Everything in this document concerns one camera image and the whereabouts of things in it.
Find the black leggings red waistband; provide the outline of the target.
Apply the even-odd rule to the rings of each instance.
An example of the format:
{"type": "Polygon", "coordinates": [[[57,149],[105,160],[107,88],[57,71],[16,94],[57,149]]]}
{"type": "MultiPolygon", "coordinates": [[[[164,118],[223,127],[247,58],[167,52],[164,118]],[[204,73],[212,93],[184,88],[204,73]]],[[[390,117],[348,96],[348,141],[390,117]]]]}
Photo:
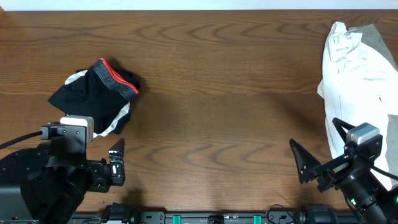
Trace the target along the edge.
{"type": "Polygon", "coordinates": [[[62,85],[48,102],[66,115],[91,116],[94,133],[102,133],[118,115],[121,108],[130,103],[125,116],[114,134],[121,134],[131,117],[131,101],[139,94],[139,77],[123,68],[112,66],[100,58],[87,70],[85,76],[70,84],[62,85]]]}

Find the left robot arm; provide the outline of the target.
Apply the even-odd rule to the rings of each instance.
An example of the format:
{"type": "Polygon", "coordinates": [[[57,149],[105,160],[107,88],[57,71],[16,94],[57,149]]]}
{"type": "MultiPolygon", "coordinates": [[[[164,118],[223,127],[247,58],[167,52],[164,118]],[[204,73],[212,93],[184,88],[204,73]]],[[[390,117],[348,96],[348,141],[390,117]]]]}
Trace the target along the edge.
{"type": "Polygon", "coordinates": [[[87,130],[43,125],[41,144],[1,159],[1,223],[67,223],[87,192],[124,185],[124,139],[108,151],[108,159],[88,160],[87,130]]]}

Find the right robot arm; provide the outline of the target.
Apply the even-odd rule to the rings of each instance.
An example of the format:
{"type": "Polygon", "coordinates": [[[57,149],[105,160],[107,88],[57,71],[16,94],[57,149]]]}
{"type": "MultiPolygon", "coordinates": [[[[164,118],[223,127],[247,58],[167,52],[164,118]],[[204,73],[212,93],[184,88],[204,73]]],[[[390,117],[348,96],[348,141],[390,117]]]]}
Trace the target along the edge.
{"type": "Polygon", "coordinates": [[[396,175],[374,165],[381,155],[380,130],[369,123],[353,126],[338,118],[332,123],[344,142],[344,153],[326,164],[321,164],[296,140],[289,141],[299,182],[308,184],[316,180],[320,192],[332,188],[342,191],[359,222],[397,223],[397,187],[387,190],[371,172],[375,170],[397,180],[396,175]]]}

